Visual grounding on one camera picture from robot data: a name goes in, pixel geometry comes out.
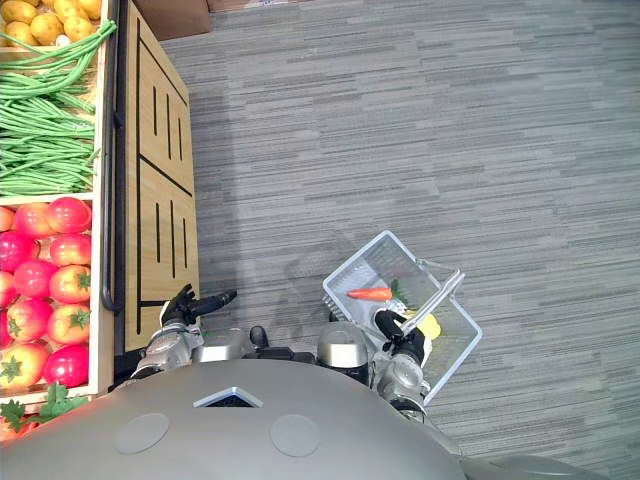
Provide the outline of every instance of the tomato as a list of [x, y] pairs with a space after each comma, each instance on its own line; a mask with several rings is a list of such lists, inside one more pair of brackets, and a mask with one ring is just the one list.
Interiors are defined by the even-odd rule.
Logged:
[[63, 197], [49, 204], [46, 218], [60, 233], [80, 233], [91, 226], [91, 208], [77, 198]]
[[68, 388], [87, 383], [89, 379], [89, 347], [69, 345], [51, 354], [44, 367], [47, 383], [60, 382]]
[[55, 235], [56, 231], [49, 226], [45, 218], [47, 207], [46, 203], [28, 203], [18, 207], [13, 220], [15, 229], [32, 238]]
[[49, 292], [60, 303], [82, 303], [91, 297], [91, 270], [79, 265], [62, 267], [51, 277]]
[[18, 232], [0, 234], [0, 270], [13, 272], [26, 260], [36, 258], [40, 251], [38, 242]]
[[11, 230], [15, 212], [7, 207], [0, 207], [0, 232]]
[[49, 247], [53, 263], [59, 267], [66, 265], [91, 264], [91, 237], [80, 233], [60, 235]]
[[47, 333], [54, 342], [75, 345], [89, 340], [89, 316], [84, 305], [62, 305], [49, 318]]
[[29, 422], [25, 423], [19, 431], [15, 431], [11, 428], [11, 425], [7, 423], [4, 417], [0, 417], [0, 442], [10, 442], [11, 440], [15, 440], [18, 437], [22, 437], [26, 435], [34, 428], [38, 427], [38, 423]]
[[49, 352], [39, 343], [18, 343], [2, 351], [0, 388], [14, 391], [30, 387], [42, 377]]
[[49, 296], [49, 281], [58, 270], [45, 260], [27, 260], [13, 273], [13, 284], [20, 295], [31, 298]]
[[51, 305], [43, 300], [14, 303], [7, 312], [9, 335], [19, 342], [37, 340], [46, 333], [52, 312]]
[[0, 347], [4, 348], [13, 342], [13, 337], [9, 335], [9, 324], [7, 320], [7, 312], [0, 312]]
[[18, 298], [18, 292], [13, 283], [13, 275], [9, 272], [0, 272], [0, 308], [7, 308]]

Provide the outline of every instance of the cardboard box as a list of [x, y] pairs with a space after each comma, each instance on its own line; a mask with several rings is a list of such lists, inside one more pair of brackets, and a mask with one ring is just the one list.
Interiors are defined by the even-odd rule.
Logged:
[[270, 7], [286, 3], [298, 3], [305, 0], [207, 0], [210, 12], [230, 12], [252, 7]]
[[135, 0], [158, 40], [211, 31], [206, 0]]

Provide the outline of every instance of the green leaf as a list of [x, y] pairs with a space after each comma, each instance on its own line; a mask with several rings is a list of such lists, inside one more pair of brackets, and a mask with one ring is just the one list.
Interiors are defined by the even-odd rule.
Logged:
[[76, 279], [78, 280], [78, 288], [81, 290], [88, 290], [91, 286], [91, 275], [79, 273], [76, 275]]
[[0, 405], [0, 416], [5, 419], [15, 432], [19, 432], [24, 424], [27, 423], [22, 418], [24, 417], [24, 411], [24, 405], [20, 402], [16, 402], [15, 400], [9, 400], [9, 403], [3, 403]]
[[49, 422], [89, 401], [87, 397], [67, 398], [68, 394], [69, 390], [58, 382], [49, 385], [47, 403], [40, 409], [40, 415], [32, 417], [32, 421], [39, 423]]
[[15, 317], [9, 317], [9, 321], [7, 322], [7, 326], [9, 327], [9, 333], [14, 338], [17, 337], [18, 334], [20, 333], [20, 330], [22, 330], [18, 326], [18, 322], [16, 322]]
[[14, 355], [11, 355], [11, 360], [8, 362], [0, 362], [2, 365], [2, 372], [0, 377], [7, 377], [7, 382], [13, 382], [13, 379], [22, 375], [22, 362], [18, 362]]
[[391, 282], [391, 295], [393, 295], [394, 298], [404, 303], [406, 307], [409, 306], [409, 301], [407, 300], [407, 297], [405, 297], [402, 291], [400, 290], [400, 282], [398, 281], [397, 278], [394, 278], [393, 281]]
[[84, 310], [78, 310], [77, 312], [72, 313], [69, 316], [69, 319], [71, 320], [69, 322], [69, 328], [80, 327], [80, 329], [84, 330], [84, 327], [89, 324], [90, 313], [91, 312], [85, 312]]

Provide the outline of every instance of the yellow potato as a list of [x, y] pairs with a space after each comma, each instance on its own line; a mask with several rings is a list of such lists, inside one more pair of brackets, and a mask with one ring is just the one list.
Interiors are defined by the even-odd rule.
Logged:
[[64, 33], [72, 42], [78, 42], [93, 33], [93, 25], [86, 18], [69, 17], [64, 22]]
[[54, 13], [43, 13], [31, 22], [31, 34], [40, 45], [54, 45], [63, 32], [62, 23]]
[[53, 8], [62, 23], [71, 17], [81, 17], [89, 20], [85, 11], [80, 8], [80, 5], [78, 5], [75, 0], [55, 0], [55, 2], [53, 2]]
[[0, 14], [7, 22], [22, 22], [29, 25], [37, 15], [36, 7], [27, 2], [9, 0], [0, 8]]
[[[38, 42], [33, 35], [31, 35], [31, 28], [24, 22], [11, 22], [7, 25], [7, 35], [11, 35], [12, 37], [17, 38], [18, 40], [22, 40], [24, 43], [29, 45], [37, 45]], [[9, 41], [10, 47], [21, 47], [15, 42]]]
[[427, 317], [422, 320], [422, 322], [420, 322], [420, 325], [418, 325], [418, 329], [424, 334], [425, 337], [428, 337], [431, 340], [435, 340], [440, 336], [440, 333], [442, 333], [442, 329], [438, 324], [438, 320], [436, 320], [436, 317], [434, 317], [431, 313], [427, 315]]
[[78, 0], [78, 5], [87, 12], [91, 20], [98, 20], [100, 18], [102, 0]]

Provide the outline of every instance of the orange carrot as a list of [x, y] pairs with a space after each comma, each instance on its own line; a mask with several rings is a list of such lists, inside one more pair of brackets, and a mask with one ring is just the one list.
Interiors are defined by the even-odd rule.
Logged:
[[393, 296], [390, 288], [359, 288], [357, 290], [351, 290], [347, 292], [347, 295], [351, 298], [357, 298], [358, 300], [372, 300], [374, 302], [386, 302], [391, 300]]

